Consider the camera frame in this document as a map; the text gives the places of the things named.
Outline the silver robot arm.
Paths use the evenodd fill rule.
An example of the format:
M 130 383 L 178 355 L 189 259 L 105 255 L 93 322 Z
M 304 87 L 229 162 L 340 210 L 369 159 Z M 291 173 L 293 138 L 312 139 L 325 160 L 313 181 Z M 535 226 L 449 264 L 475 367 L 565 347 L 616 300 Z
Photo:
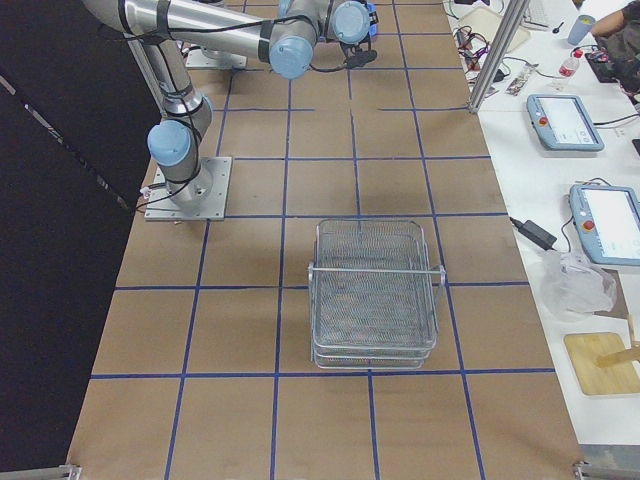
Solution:
M 278 17 L 302 15 L 311 21 L 314 38 L 356 45 L 369 34 L 370 16 L 362 1 L 289 0 L 278 4 Z
M 162 119 L 147 136 L 164 177 L 158 205 L 171 215 L 199 219 L 215 193 L 212 162 L 199 149 L 212 105 L 194 86 L 179 42 L 254 57 L 292 80 L 309 68 L 316 44 L 333 34 L 332 1 L 284 1 L 265 19 L 226 8 L 221 1 L 87 1 L 102 25 L 121 33 L 154 93 Z

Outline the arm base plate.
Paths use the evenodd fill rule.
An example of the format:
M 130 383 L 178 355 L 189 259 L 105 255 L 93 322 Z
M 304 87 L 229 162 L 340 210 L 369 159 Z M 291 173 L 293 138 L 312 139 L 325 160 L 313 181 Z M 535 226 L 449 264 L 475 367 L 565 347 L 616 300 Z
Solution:
M 231 157 L 201 157 L 199 174 L 174 196 L 172 193 L 181 185 L 167 183 L 158 166 L 154 182 L 160 187 L 151 191 L 144 218 L 147 221 L 223 220 L 232 164 Z
M 233 70 L 245 69 L 245 56 L 206 48 L 192 49 L 186 57 L 186 67 L 190 70 Z

